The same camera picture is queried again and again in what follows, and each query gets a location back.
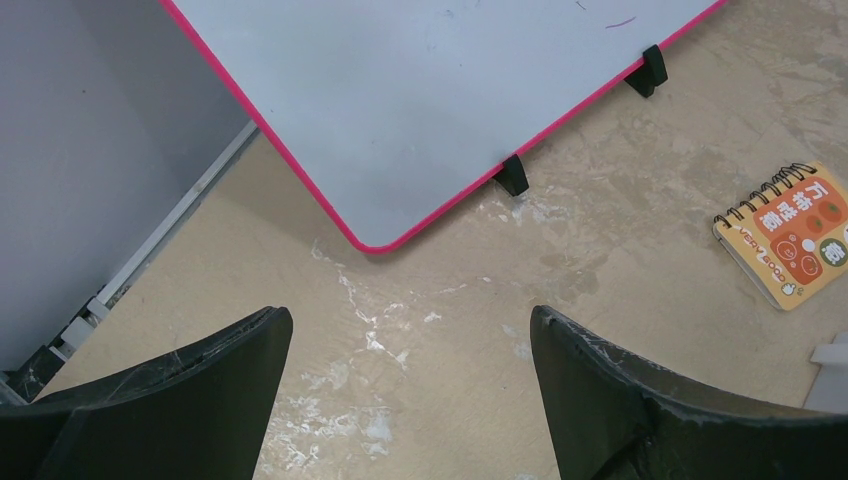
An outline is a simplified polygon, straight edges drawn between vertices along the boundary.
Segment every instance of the gray wall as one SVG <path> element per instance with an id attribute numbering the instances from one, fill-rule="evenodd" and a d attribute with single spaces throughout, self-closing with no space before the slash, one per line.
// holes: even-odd
<path id="1" fill-rule="evenodd" d="M 0 369 L 52 339 L 247 122 L 158 2 L 0 3 Z"/>

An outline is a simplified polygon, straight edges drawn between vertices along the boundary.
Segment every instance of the black plastic clip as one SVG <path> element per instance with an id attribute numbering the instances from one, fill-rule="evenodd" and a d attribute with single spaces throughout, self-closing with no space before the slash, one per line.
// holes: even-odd
<path id="1" fill-rule="evenodd" d="M 513 197 L 521 195 L 530 188 L 530 184 L 527 183 L 527 174 L 524 173 L 524 165 L 516 154 L 504 161 L 501 171 L 495 174 L 495 180 Z"/>
<path id="2" fill-rule="evenodd" d="M 656 87 L 668 80 L 668 72 L 665 69 L 665 60 L 663 60 L 659 46 L 654 45 L 645 50 L 642 53 L 642 58 L 645 63 L 628 75 L 624 81 L 639 92 L 639 95 L 648 98 L 654 94 Z"/>

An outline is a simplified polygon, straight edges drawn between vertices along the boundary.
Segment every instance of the spiral notebook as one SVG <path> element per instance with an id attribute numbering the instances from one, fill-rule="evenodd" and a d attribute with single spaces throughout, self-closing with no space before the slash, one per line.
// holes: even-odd
<path id="1" fill-rule="evenodd" d="M 846 198 L 821 163 L 793 163 L 717 215 L 713 233 L 772 305 L 792 310 L 848 269 Z"/>

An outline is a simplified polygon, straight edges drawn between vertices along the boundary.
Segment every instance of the white object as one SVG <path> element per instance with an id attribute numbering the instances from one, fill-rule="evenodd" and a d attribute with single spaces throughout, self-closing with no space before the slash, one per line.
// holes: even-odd
<path id="1" fill-rule="evenodd" d="M 724 0 L 163 0 L 358 248 L 393 249 Z"/>
<path id="2" fill-rule="evenodd" d="M 821 370 L 804 408 L 848 413 L 848 332 L 838 334 L 832 345 L 817 346 L 810 361 L 821 364 Z"/>
<path id="3" fill-rule="evenodd" d="M 94 332 L 94 328 L 88 322 L 81 317 L 76 317 L 68 325 L 68 328 L 62 331 L 60 337 L 76 351 L 85 343 L 92 332 Z"/>

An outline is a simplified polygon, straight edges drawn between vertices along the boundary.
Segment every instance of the beige floor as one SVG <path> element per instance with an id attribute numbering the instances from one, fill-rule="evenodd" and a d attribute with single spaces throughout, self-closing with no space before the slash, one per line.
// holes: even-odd
<path id="1" fill-rule="evenodd" d="M 528 320 L 550 304 L 678 372 L 800 405 L 848 278 L 775 311 L 710 233 L 780 166 L 848 177 L 848 2 L 731 1 L 396 254 L 349 246 L 264 138 L 48 386 L 284 305 L 295 336 L 256 478 L 553 479 Z"/>

